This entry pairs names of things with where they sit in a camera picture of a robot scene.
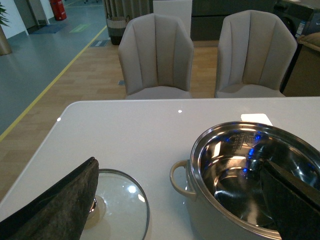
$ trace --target white tabletop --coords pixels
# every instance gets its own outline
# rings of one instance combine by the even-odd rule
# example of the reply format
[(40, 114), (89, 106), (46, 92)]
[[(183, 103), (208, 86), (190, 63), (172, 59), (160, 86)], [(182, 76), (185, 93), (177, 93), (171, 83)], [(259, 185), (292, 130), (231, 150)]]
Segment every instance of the white tabletop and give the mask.
[[(144, 189), (151, 214), (146, 239), (196, 239), (185, 199), (170, 184), (170, 168), (189, 158), (202, 132), (240, 121), (241, 114), (266, 114), (275, 127), (320, 149), (320, 97), (76, 102), (0, 203), (0, 221), (93, 156), (101, 169), (125, 172)], [(185, 183), (183, 169), (176, 180)]]

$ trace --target chair backrest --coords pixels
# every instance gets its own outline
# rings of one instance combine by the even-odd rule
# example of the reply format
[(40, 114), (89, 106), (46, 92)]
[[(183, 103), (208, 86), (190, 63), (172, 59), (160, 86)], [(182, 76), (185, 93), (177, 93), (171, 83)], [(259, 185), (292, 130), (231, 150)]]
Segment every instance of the chair backrest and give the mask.
[(281, 19), (246, 10), (224, 18), (218, 45), (216, 91), (233, 84), (279, 90), (297, 42)]
[(193, 52), (178, 17), (151, 13), (134, 18), (118, 48), (126, 94), (157, 86), (189, 91)]

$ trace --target red fire extinguisher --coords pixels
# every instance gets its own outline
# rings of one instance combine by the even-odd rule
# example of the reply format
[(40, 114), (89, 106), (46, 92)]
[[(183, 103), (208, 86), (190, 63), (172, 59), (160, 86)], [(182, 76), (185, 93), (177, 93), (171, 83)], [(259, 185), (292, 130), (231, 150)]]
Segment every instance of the red fire extinguisher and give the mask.
[(62, 0), (50, 0), (55, 20), (62, 21), (67, 18), (66, 11)]

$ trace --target pot rim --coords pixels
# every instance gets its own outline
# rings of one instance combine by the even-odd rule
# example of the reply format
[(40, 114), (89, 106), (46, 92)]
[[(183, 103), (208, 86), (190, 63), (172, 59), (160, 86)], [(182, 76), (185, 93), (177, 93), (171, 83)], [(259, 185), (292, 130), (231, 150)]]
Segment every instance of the pot rim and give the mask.
[(289, 137), (289, 139), (292, 139), (293, 141), (295, 141), (296, 143), (298, 143), (299, 145), (304, 145), (308, 147), (308, 150), (317, 155), (320, 159), (320, 153), (318, 150), (316, 150), (313, 146), (311, 146), (309, 143), (307, 143), (306, 141), (302, 140), (301, 138), (293, 135), (290, 132), (287, 132), (283, 129), (277, 128), (275, 126), (270, 126), (270, 125), (266, 125), (263, 123), (257, 123), (257, 122), (249, 122), (249, 121), (230, 121), (230, 122), (225, 122), (225, 123), (221, 123), (218, 125), (215, 125), (209, 129), (207, 129), (205, 132), (203, 132), (195, 141), (192, 150), (191, 150), (191, 154), (190, 154), (190, 159), (188, 161), (187, 164), (187, 168), (189, 168), (187, 171), (190, 173), (191, 172), (191, 184), (193, 186), (193, 188), (196, 190), (196, 192), (198, 190), (201, 191), (202, 195), (205, 197), (205, 199), (208, 201), (208, 203), (210, 205), (212, 205), (213, 207), (215, 207), (220, 213), (222, 213), (224, 216), (226, 216), (230, 221), (232, 221), (233, 223), (237, 224), (238, 226), (252, 232), (255, 234), (258, 234), (260, 236), (263, 236), (265, 238), (268, 239), (274, 239), (274, 240), (281, 240), (281, 236), (279, 234), (278, 231), (276, 230), (271, 230), (271, 229), (267, 229), (267, 228), (263, 228), (260, 226), (256, 226), (254, 224), (251, 224), (245, 220), (242, 220), (240, 218), (238, 218), (237, 216), (235, 216), (234, 214), (232, 214), (230, 211), (228, 211), (226, 208), (224, 208), (217, 199), (215, 199), (215, 197), (211, 194), (211, 192), (208, 190), (205, 182), (203, 181), (202, 175), (201, 175), (201, 169), (200, 169), (200, 159), (201, 159), (201, 153), (203, 152), (205, 145), (210, 142), (212, 139), (214, 139), (214, 137), (216, 136), (212, 136), (210, 139), (208, 139), (207, 141), (205, 141), (206, 144), (203, 144), (203, 139), (204, 137), (206, 137), (208, 134), (210, 134), (213, 131), (216, 131), (218, 129), (221, 129), (223, 127), (229, 126), (229, 125), (244, 125), (244, 126), (255, 126), (258, 128), (263, 128), (265, 130), (270, 130), (270, 131), (277, 131), (277, 135), (280, 135), (282, 137)]

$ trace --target wooden floor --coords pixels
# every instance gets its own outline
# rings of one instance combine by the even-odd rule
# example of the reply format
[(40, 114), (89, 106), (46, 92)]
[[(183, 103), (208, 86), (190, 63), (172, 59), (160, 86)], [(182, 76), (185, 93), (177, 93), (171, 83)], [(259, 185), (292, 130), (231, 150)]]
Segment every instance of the wooden floor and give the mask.
[[(214, 97), (216, 66), (215, 43), (195, 43), (190, 84), (193, 98)], [(108, 42), (105, 47), (87, 48), (0, 142), (0, 200), (69, 104), (124, 99), (125, 87), (118, 85), (122, 79), (118, 46)]]

